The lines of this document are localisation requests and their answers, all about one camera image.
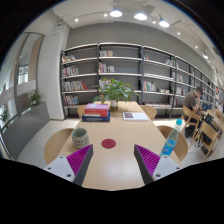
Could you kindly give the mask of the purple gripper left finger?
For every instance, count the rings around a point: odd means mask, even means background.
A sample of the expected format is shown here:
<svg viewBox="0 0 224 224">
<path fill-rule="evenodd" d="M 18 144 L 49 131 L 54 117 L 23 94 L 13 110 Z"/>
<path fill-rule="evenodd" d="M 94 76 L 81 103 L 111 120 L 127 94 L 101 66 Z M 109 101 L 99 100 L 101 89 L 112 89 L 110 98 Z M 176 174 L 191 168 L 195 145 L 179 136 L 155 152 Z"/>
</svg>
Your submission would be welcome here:
<svg viewBox="0 0 224 224">
<path fill-rule="evenodd" d="M 45 171 L 81 186 L 92 156 L 93 145 L 90 144 L 67 157 L 58 156 L 46 166 Z"/>
</svg>

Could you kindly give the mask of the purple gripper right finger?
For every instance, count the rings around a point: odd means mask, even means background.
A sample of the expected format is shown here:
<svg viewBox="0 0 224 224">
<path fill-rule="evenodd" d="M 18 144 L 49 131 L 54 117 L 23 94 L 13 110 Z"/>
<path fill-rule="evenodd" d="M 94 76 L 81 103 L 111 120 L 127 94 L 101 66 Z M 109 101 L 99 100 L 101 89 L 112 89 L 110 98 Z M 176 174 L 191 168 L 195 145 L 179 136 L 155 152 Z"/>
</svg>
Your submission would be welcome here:
<svg viewBox="0 0 224 224">
<path fill-rule="evenodd" d="M 181 170 L 169 156 L 159 156 L 137 144 L 134 145 L 134 155 L 145 185 Z"/>
</svg>

